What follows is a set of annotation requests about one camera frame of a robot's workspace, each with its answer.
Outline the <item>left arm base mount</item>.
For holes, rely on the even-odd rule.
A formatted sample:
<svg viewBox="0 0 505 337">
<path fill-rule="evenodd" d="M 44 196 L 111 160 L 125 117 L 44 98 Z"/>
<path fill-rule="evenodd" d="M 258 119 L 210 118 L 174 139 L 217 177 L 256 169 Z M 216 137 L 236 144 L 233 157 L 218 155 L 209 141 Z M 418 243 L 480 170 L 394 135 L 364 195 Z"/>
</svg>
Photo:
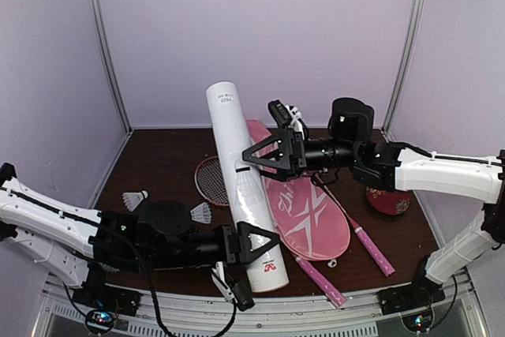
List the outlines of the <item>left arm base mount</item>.
<svg viewBox="0 0 505 337">
<path fill-rule="evenodd" d="M 106 272 L 99 265 L 89 267 L 88 276 L 82 287 L 73 291 L 72 300 L 89 308 L 100 309 L 121 315 L 135 316 L 140 305 L 141 294 L 106 284 Z"/>
</svg>

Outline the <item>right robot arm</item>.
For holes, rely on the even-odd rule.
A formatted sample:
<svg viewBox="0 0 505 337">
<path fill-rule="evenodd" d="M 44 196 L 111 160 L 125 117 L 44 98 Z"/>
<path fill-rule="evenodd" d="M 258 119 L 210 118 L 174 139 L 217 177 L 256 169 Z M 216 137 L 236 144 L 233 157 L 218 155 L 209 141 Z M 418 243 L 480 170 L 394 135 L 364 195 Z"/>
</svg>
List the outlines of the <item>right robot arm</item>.
<svg viewBox="0 0 505 337">
<path fill-rule="evenodd" d="M 331 105 L 329 138 L 311 139 L 294 110 L 271 101 L 268 110 L 279 132 L 247 148 L 242 158 L 262 175 L 287 182 L 305 173 L 350 170 L 355 181 L 386 192 L 447 193 L 483 204 L 473 221 L 417 266 L 405 288 L 408 304 L 423 305 L 455 272 L 504 243 L 504 154 L 484 158 L 441 155 L 405 142 L 372 141 L 374 110 L 354 98 Z"/>
</svg>

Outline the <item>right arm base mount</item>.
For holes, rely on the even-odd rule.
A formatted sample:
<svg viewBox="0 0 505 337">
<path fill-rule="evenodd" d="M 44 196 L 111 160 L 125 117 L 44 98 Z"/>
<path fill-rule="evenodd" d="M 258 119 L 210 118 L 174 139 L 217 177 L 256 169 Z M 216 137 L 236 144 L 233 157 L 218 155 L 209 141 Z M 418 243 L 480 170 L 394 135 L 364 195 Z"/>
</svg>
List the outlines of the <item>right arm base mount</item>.
<svg viewBox="0 0 505 337">
<path fill-rule="evenodd" d="M 424 258 L 417 264 L 410 284 L 390 287 L 377 292 L 383 315 L 427 307 L 446 298 L 442 285 L 434 283 L 426 277 L 426 263 L 427 259 Z"/>
</svg>

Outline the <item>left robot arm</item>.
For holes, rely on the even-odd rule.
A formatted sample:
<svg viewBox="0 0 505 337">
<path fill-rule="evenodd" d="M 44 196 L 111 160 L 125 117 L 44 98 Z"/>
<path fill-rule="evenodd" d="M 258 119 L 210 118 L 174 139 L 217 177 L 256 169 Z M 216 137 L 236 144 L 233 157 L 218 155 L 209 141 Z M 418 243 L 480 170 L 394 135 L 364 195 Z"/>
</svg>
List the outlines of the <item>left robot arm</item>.
<svg viewBox="0 0 505 337">
<path fill-rule="evenodd" d="M 277 290 L 289 282 L 272 226 L 239 221 L 199 230 L 207 211 L 176 200 L 143 199 L 129 214 L 78 208 L 23 185 L 14 165 L 1 165 L 1 228 L 48 238 L 89 260 L 127 272 L 210 267 L 218 262 L 245 266 L 252 292 Z"/>
</svg>

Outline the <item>white shuttlecock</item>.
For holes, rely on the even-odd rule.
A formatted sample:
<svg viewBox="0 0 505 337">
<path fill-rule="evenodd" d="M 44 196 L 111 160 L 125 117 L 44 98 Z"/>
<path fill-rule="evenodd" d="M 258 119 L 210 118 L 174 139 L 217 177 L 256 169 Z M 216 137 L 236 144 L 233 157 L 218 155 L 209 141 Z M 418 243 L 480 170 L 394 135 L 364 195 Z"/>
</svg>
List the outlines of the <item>white shuttlecock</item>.
<svg viewBox="0 0 505 337">
<path fill-rule="evenodd" d="M 122 201 L 129 212 L 135 211 L 139 205 L 148 199 L 148 191 L 141 190 L 139 192 L 124 192 L 122 194 Z"/>
<path fill-rule="evenodd" d="M 212 221 L 210 204 L 207 202 L 198 204 L 190 211 L 190 215 L 193 222 L 209 225 Z"/>
</svg>

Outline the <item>white shuttlecock tube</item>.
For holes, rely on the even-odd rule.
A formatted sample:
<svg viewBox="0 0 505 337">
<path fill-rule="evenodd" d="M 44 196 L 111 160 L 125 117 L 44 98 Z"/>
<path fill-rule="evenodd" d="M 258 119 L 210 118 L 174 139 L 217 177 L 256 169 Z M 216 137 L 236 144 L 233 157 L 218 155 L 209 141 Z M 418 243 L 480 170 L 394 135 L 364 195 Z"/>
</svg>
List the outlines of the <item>white shuttlecock tube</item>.
<svg viewBox="0 0 505 337">
<path fill-rule="evenodd" d="M 274 231 L 271 209 L 258 170 L 244 162 L 242 152 L 252 146 L 238 89 L 220 81 L 206 90 L 208 109 L 232 219 Z M 289 283 L 279 244 L 245 266 L 253 293 L 280 289 Z"/>
</svg>

